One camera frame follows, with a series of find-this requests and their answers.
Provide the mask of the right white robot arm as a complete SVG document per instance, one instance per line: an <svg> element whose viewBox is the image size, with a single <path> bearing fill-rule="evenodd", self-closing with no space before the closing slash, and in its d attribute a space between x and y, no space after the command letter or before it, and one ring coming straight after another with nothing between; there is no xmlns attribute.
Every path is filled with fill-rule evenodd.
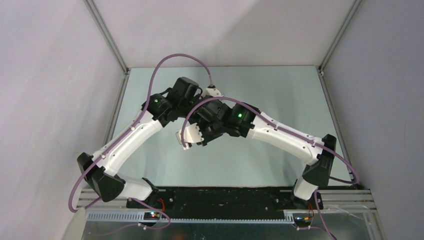
<svg viewBox="0 0 424 240"><path fill-rule="evenodd" d="M262 141L297 157L305 169L294 184L290 201L297 209L308 206L314 192L329 183L337 139L330 134L324 137L306 134L274 120L254 106L236 101L229 107L223 100L224 97L208 98L189 116L191 126L202 135L201 144L205 146L228 134Z"/></svg>

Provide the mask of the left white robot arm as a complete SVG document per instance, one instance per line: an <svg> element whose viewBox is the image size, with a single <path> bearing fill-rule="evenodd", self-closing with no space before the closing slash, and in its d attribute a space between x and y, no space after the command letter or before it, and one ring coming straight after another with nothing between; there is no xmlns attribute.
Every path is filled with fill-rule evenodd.
<svg viewBox="0 0 424 240"><path fill-rule="evenodd" d="M173 87L151 95L126 129L102 149L93 154L83 152L77 157L83 179L103 202L132 198L145 208L156 206L157 188L147 178L120 177L118 172L147 139L168 123L186 117L202 92L195 81L179 77Z"/></svg>

